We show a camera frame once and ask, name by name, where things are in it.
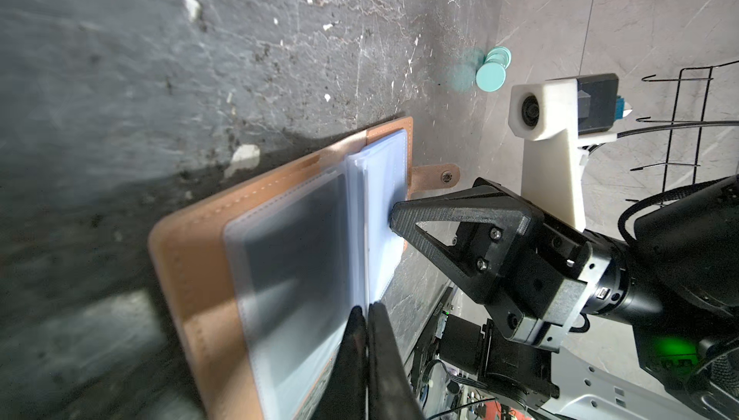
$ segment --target brown leather wallet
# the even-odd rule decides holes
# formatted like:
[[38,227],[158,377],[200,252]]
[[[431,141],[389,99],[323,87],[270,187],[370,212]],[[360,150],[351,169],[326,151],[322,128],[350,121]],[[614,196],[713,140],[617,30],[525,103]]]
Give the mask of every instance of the brown leather wallet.
[[209,418],[263,418],[236,307],[223,230],[245,212],[304,183],[400,129],[408,133],[412,192],[445,189],[460,178],[456,165],[411,167],[413,119],[357,132],[170,214],[149,235],[149,252]]

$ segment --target bolt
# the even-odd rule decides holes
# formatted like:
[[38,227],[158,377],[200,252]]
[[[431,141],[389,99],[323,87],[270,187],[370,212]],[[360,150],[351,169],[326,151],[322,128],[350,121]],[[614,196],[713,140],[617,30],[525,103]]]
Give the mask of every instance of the bolt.
[[493,226],[490,229],[490,239],[491,240],[494,240],[495,242],[497,242],[502,237],[503,237],[503,232],[500,229],[496,228],[495,226]]

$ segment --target wire rack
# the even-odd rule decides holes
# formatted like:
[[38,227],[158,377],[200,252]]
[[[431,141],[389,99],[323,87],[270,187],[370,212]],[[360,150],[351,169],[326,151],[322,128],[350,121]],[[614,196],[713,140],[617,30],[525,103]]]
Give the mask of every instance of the wire rack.
[[[675,102],[672,105],[672,117],[670,120],[652,120],[652,117],[641,117],[639,119],[636,119],[636,121],[641,123],[665,123],[665,124],[674,124],[674,123],[684,123],[684,122],[693,122],[695,120],[676,120],[678,114],[678,100],[680,98],[680,86],[682,82],[706,82],[706,91],[703,96],[703,106],[701,107],[701,118],[700,121],[704,121],[706,118],[706,104],[708,102],[708,93],[711,89],[711,81],[714,79],[713,74],[715,69],[719,69],[721,67],[726,67],[727,65],[737,64],[739,63],[739,59],[736,61],[731,62],[725,62],[724,64],[716,64],[716,65],[709,65],[706,67],[683,67],[680,69],[680,73],[678,74],[677,79],[656,79],[657,75],[647,75],[646,77],[642,78],[642,82],[677,82],[677,88],[675,89]],[[708,71],[706,76],[701,77],[695,77],[695,78],[685,78],[685,74],[692,70],[703,70]],[[662,175],[662,190],[661,192],[664,192],[667,188],[667,171],[670,168],[670,166],[691,166],[693,168],[693,174],[692,174],[692,183],[696,183],[696,177],[697,177],[697,167],[700,166],[698,164],[698,158],[701,154],[701,138],[703,135],[703,128],[700,127],[697,129],[697,138],[696,138],[696,153],[695,158],[693,159],[693,162],[690,163],[682,163],[682,162],[673,162],[670,161],[670,151],[672,151],[672,133],[673,130],[670,129],[670,135],[667,137],[667,152],[665,153],[664,161],[658,162],[655,164],[650,165],[644,165],[644,166],[637,166],[636,168],[632,168],[631,171],[638,171],[645,168],[650,168],[653,166],[663,166],[664,167],[664,173]],[[633,199],[627,199],[629,202],[637,202]]]

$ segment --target teal disc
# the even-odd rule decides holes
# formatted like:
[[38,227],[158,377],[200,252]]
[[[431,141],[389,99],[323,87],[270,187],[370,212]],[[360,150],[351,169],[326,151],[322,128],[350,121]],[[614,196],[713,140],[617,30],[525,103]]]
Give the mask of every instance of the teal disc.
[[511,65],[511,51],[505,46],[495,46],[485,56],[485,62],[497,62],[507,69]]
[[505,82],[505,68],[497,62],[486,62],[477,70],[475,82],[482,91],[495,91]]

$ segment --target marble surface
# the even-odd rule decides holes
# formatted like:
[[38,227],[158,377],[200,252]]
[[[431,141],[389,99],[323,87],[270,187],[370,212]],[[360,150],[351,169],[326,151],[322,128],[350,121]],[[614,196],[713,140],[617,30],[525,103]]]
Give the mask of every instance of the marble surface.
[[[146,251],[162,216],[403,115],[415,164],[475,175],[503,0],[196,1],[0,0],[0,417],[203,417]],[[225,178],[244,144],[259,164]],[[403,356],[445,283],[406,253]]]

